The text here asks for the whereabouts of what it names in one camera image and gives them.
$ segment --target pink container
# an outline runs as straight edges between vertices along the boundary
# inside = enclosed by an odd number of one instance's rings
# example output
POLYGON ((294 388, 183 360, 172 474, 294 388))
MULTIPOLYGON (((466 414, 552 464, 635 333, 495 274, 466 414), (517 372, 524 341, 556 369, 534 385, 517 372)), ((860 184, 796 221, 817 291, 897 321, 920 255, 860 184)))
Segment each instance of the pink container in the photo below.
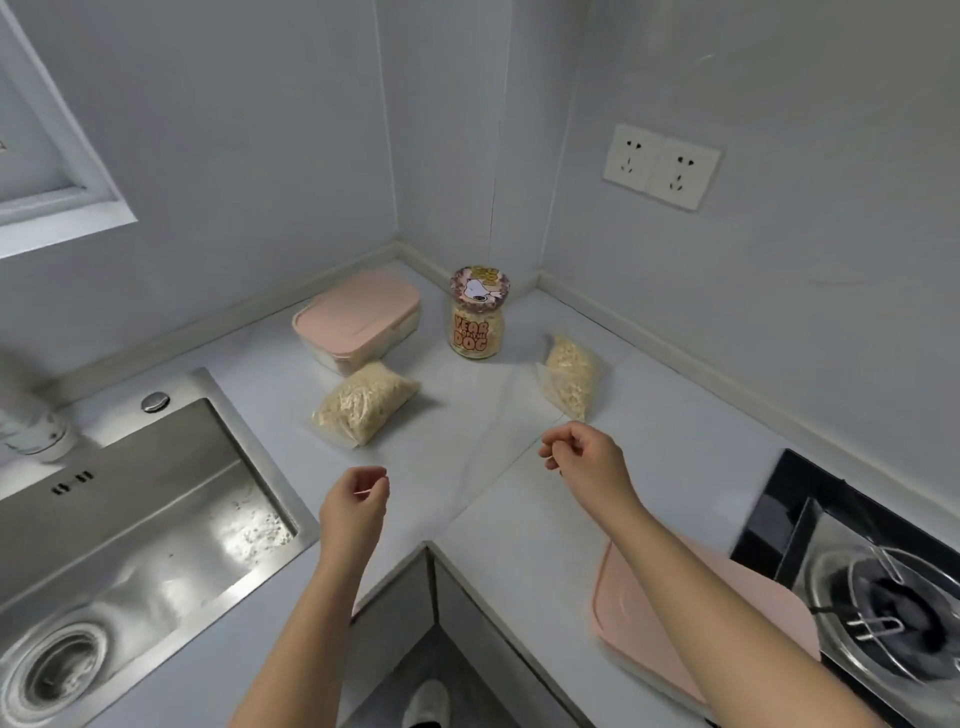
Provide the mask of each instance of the pink container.
MULTIPOLYGON (((816 622, 798 596, 722 553, 692 539, 683 541, 783 634, 820 660, 816 622)), ((695 713, 713 718, 630 565, 613 544, 607 546, 600 564, 591 612, 593 631, 607 648, 607 654, 621 667, 695 713)))
POLYGON ((348 376, 381 358, 420 323, 420 291, 388 269, 364 271, 294 316, 294 331, 324 366, 348 376))

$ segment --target gas stove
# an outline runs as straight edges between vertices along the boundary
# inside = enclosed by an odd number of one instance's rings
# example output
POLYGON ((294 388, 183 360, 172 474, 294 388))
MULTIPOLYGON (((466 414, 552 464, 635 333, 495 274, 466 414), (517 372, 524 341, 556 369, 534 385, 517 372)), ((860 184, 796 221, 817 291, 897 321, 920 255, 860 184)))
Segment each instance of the gas stove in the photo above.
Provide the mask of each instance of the gas stove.
POLYGON ((960 554, 786 450, 732 559, 793 590, 824 664, 895 728, 960 725, 960 554))

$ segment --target floor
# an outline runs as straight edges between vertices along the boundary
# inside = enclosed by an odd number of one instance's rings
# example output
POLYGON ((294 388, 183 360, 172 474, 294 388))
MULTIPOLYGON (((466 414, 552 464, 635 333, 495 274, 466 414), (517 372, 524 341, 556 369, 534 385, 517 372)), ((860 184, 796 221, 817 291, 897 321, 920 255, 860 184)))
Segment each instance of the floor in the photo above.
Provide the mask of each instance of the floor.
POLYGON ((519 728, 439 626, 414 645, 343 728, 400 728, 410 696, 430 678, 450 690, 455 728, 519 728))

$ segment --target window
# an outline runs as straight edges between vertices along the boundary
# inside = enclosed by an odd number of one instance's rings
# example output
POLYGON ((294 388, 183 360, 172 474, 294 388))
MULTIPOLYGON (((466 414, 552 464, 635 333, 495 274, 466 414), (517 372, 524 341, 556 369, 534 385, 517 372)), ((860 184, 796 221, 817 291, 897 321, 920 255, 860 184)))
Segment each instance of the window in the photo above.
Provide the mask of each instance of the window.
POLYGON ((0 0, 0 258, 134 221, 0 0))

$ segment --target hand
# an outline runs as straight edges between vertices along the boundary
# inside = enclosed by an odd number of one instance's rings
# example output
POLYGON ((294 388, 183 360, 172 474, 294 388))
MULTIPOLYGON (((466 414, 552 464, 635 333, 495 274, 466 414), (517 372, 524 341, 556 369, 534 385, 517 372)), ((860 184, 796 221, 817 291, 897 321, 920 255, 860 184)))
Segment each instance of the hand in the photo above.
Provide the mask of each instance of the hand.
POLYGON ((540 457, 547 470, 560 470, 570 492, 608 534, 625 516, 645 513, 623 450, 607 433, 580 422, 553 427, 543 433, 540 457))
POLYGON ((388 497, 386 468, 361 466, 344 471, 320 509, 321 563, 344 567, 359 578, 380 540, 388 497))

